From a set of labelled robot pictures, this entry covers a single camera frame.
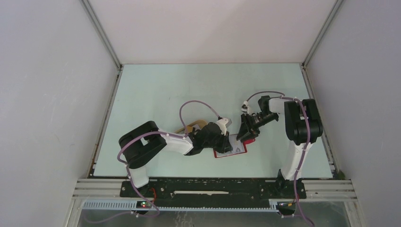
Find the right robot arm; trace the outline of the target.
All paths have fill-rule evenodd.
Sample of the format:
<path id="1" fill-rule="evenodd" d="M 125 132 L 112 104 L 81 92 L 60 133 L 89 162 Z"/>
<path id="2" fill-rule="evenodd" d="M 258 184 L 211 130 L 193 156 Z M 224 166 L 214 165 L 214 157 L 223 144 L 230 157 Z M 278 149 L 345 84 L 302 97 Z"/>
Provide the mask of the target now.
<path id="1" fill-rule="evenodd" d="M 271 121 L 284 117 L 288 140 L 288 156 L 278 172 L 275 192 L 286 198 L 294 191 L 291 183 L 301 178 L 304 160 L 311 148 L 323 134 L 323 124 L 314 99 L 299 100 L 290 97 L 261 96 L 258 100 L 260 112 L 252 113 L 249 102 L 244 101 L 241 109 L 241 124 L 237 140 L 245 142 L 255 139 L 260 128 Z"/>

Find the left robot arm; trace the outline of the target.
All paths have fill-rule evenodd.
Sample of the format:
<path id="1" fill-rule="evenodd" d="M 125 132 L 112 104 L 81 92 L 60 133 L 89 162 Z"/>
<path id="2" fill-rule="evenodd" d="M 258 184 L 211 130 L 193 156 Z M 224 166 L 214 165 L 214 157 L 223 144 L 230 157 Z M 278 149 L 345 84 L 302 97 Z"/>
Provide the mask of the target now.
<path id="1" fill-rule="evenodd" d="M 230 119 L 219 118 L 199 130 L 177 134 L 165 132 L 154 121 L 148 121 L 120 137 L 118 143 L 121 150 L 117 159 L 126 165 L 128 177 L 132 181 L 131 191 L 138 197 L 148 194 L 146 164 L 160 152 L 172 151 L 194 156 L 205 148 L 211 148 L 218 153 L 232 151 L 227 130 L 230 124 Z"/>

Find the beige oval plastic tray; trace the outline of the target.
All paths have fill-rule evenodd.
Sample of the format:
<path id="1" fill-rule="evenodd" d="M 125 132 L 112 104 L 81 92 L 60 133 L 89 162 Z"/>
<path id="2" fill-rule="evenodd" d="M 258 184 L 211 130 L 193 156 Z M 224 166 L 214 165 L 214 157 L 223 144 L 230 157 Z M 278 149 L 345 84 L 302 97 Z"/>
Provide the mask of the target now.
<path id="1" fill-rule="evenodd" d="M 186 132 L 190 133 L 194 130 L 201 130 L 203 127 L 205 127 L 208 124 L 208 122 L 204 119 L 199 119 L 196 120 L 188 125 L 186 125 L 183 128 L 177 129 L 175 133 L 177 134 L 185 134 Z"/>

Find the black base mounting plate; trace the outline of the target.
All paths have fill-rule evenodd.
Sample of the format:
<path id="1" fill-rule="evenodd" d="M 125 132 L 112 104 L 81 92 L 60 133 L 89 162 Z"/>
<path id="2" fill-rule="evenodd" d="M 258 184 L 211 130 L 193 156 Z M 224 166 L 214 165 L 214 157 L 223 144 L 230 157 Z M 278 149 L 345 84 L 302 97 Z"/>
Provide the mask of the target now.
<path id="1" fill-rule="evenodd" d="M 275 178 L 151 177 L 137 190 L 122 182 L 120 197 L 142 196 L 155 199 L 158 208 L 270 208 L 274 199 L 306 199 L 306 189 L 301 180 L 279 185 Z"/>

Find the aluminium frame rail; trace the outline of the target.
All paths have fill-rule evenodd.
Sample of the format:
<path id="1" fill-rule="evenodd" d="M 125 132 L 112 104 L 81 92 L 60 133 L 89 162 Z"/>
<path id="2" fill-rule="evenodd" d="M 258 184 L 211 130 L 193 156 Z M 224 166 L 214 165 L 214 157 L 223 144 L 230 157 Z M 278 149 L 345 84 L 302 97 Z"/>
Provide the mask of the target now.
<path id="1" fill-rule="evenodd" d="M 350 180 L 303 179 L 278 189 L 272 178 L 152 177 L 134 191 L 128 178 L 79 179 L 64 225 L 77 227 L 82 212 L 115 210 L 119 217 L 151 220 L 163 211 L 276 213 L 283 219 L 306 213 L 307 203 L 342 203 L 352 227 L 366 225 Z"/>

